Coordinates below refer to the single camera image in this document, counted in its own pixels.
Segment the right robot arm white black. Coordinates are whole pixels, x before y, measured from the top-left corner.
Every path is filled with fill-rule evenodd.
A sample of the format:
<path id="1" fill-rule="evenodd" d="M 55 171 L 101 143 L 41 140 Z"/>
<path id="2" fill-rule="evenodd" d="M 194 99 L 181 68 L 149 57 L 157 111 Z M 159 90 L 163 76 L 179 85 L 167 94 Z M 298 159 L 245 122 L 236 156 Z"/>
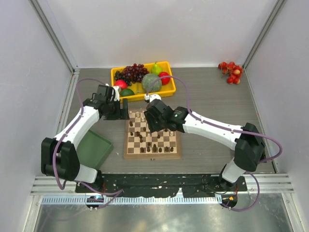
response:
<path id="1" fill-rule="evenodd" d="M 157 94 L 146 95 L 148 103 L 144 112 L 151 133 L 168 129 L 182 133 L 196 134 L 219 142 L 234 151 L 232 160 L 219 175 L 219 185 L 223 190 L 232 190 L 238 178 L 245 172 L 254 172 L 265 157 L 265 143 L 258 136 L 255 125 L 244 127 L 228 125 L 203 117 L 184 107 L 172 109 Z"/>

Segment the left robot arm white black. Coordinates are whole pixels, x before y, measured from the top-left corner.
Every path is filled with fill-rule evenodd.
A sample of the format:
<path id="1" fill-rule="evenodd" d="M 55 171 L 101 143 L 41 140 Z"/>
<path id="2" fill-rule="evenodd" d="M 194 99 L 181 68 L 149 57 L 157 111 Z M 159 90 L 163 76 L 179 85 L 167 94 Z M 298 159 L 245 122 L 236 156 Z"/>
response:
<path id="1" fill-rule="evenodd" d="M 120 100 L 119 86 L 99 85 L 91 98 L 81 103 L 81 108 L 68 126 L 53 138 L 46 137 L 41 144 L 41 172 L 56 178 L 60 189 L 74 181 L 84 186 L 101 187 L 101 171 L 82 165 L 77 151 L 80 141 L 101 118 L 104 120 L 128 120 L 127 101 Z"/>

